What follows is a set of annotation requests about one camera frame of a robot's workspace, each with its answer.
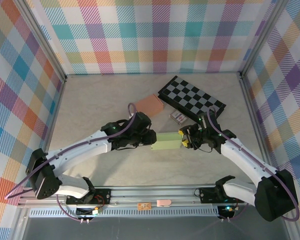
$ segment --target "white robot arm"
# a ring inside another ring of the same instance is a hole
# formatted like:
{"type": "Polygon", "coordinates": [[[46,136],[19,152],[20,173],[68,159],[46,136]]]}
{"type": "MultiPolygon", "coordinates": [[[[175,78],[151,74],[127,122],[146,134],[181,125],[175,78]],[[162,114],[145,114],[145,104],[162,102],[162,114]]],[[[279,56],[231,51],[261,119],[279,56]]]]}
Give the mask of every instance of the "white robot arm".
{"type": "MultiPolygon", "coordinates": [[[[211,115],[210,117],[213,118],[214,126],[220,129],[216,118],[211,115]]],[[[231,131],[222,131],[222,134],[231,139],[227,140],[212,128],[207,114],[200,116],[201,119],[200,125],[194,124],[180,129],[179,133],[186,137],[182,141],[183,145],[196,150],[202,144],[209,144],[211,148],[234,162],[252,181],[252,183],[246,183],[234,176],[226,176],[215,183],[214,190],[218,198],[236,198],[247,202],[255,206],[260,215],[268,221],[272,221],[294,208],[291,198],[273,177],[273,175],[278,176],[297,199],[293,178],[288,171],[278,171],[252,152],[247,151],[259,161],[260,164],[258,164],[247,155],[247,152],[242,150],[243,144],[231,131]]],[[[104,154],[126,145],[137,147],[156,142],[156,133],[150,130],[151,121],[142,112],[135,114],[135,120],[127,131],[116,137],[107,138],[121,131],[130,122],[131,119],[110,122],[91,136],[66,148],[48,153],[44,153],[42,149],[35,150],[26,170],[27,175],[38,165],[52,159],[29,178],[37,199],[58,194],[73,196],[81,203],[88,204],[95,195],[95,188],[90,180],[86,177],[75,178],[63,173],[92,156],[104,154]]]]}

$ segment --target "black and white checkerboard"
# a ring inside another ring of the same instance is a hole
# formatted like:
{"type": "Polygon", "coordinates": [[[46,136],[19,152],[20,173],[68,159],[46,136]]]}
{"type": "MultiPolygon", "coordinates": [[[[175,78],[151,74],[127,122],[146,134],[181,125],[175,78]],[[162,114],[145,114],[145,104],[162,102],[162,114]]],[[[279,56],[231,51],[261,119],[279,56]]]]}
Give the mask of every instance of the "black and white checkerboard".
{"type": "Polygon", "coordinates": [[[217,117],[226,106],[178,76],[175,76],[158,93],[160,99],[195,122],[199,121],[198,115],[207,112],[210,106],[215,108],[217,117]]]}

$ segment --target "green sponge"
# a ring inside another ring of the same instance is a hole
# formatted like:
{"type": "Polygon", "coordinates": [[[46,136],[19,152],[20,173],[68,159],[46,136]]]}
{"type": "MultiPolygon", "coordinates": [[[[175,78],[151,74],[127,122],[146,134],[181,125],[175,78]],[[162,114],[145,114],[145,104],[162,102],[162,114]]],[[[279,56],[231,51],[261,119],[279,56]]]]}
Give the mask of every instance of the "green sponge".
{"type": "Polygon", "coordinates": [[[179,149],[182,145],[182,136],[178,132],[165,132],[156,134],[156,142],[151,150],[179,149]]]}

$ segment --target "plaid wallpaper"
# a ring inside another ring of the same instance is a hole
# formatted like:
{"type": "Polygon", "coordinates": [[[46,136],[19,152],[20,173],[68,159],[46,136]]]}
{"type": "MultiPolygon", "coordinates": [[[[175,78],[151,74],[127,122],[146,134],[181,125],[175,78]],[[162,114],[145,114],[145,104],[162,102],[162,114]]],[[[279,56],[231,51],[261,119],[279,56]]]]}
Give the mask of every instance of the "plaid wallpaper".
{"type": "Polygon", "coordinates": [[[4,196],[44,144],[61,85],[13,0],[0,0],[0,240],[19,201],[4,196]]]}
{"type": "Polygon", "coordinates": [[[27,1],[69,74],[237,72],[275,4],[27,1]]]}
{"type": "Polygon", "coordinates": [[[300,207],[300,0],[290,0],[248,73],[274,165],[289,170],[300,207]]]}

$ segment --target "pink eraser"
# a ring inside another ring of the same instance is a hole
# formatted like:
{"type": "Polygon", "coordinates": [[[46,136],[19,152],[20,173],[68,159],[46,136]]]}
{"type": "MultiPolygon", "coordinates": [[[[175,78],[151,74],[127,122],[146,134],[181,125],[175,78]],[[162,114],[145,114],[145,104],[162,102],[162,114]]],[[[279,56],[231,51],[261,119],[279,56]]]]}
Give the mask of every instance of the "pink eraser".
{"type": "Polygon", "coordinates": [[[170,207],[171,206],[171,200],[165,199],[165,200],[157,200],[156,201],[157,207],[170,207]]]}

